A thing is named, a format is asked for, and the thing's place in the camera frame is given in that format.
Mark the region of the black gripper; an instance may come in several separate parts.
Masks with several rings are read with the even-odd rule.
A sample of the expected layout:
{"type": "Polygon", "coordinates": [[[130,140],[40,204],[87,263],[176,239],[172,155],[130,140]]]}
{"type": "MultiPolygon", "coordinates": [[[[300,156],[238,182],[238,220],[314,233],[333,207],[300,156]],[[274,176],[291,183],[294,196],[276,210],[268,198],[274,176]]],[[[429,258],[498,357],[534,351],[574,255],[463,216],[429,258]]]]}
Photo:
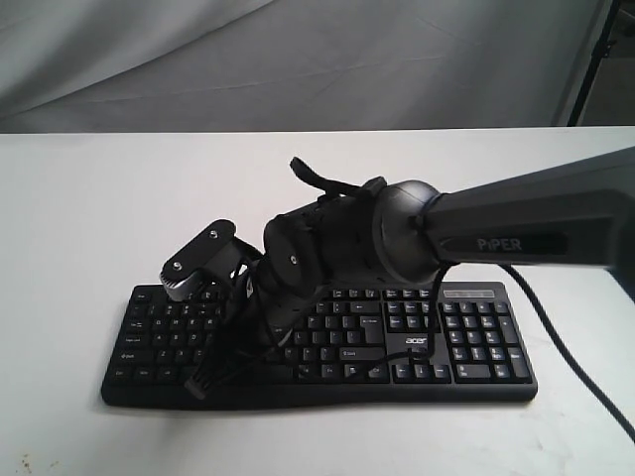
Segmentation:
{"type": "Polygon", "coordinates": [[[316,288],[301,296],[280,282],[271,268],[247,268],[228,293],[214,340],[203,350],[185,388],[196,399],[205,399],[231,370],[232,362],[282,343],[317,301],[316,288]]]}

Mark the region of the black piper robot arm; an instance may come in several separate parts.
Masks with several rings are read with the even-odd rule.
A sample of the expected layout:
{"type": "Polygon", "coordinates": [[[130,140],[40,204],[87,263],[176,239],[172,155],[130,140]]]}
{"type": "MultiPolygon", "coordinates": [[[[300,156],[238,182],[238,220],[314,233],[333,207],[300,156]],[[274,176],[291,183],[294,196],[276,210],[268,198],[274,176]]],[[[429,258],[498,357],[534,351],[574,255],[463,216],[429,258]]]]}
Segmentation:
{"type": "Polygon", "coordinates": [[[273,331],[297,321],[330,286],[431,285],[463,263],[563,265],[607,270],[634,290],[634,152],[623,149],[498,182],[442,193],[426,182],[323,178],[300,159],[291,169],[317,188],[313,203],[280,214],[264,250],[218,220],[183,249],[185,281],[173,298],[211,282],[229,290],[221,346],[203,356],[187,388],[204,398],[224,367],[251,346],[273,350],[273,331]]]}

